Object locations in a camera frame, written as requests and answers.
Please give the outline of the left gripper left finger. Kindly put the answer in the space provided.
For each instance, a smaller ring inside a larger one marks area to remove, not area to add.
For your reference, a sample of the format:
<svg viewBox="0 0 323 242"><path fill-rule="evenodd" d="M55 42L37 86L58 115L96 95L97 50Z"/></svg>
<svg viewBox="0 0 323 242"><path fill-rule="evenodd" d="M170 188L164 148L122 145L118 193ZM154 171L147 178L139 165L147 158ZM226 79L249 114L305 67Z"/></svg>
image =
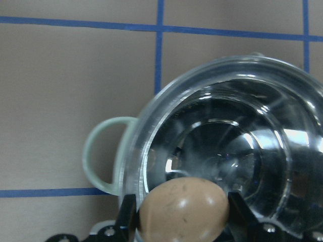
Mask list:
<svg viewBox="0 0 323 242"><path fill-rule="evenodd" d="M134 241L138 225L138 213L135 194L125 195L114 224L116 241Z"/></svg>

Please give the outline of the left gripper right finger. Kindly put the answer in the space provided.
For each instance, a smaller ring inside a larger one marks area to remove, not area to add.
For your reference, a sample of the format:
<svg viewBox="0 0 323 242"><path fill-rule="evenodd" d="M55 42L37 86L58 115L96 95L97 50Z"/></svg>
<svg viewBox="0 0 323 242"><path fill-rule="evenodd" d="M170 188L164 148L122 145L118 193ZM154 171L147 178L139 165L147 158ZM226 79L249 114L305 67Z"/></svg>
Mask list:
<svg viewBox="0 0 323 242"><path fill-rule="evenodd" d="M234 241L255 241L259 222L242 196L228 193L230 205L228 227Z"/></svg>

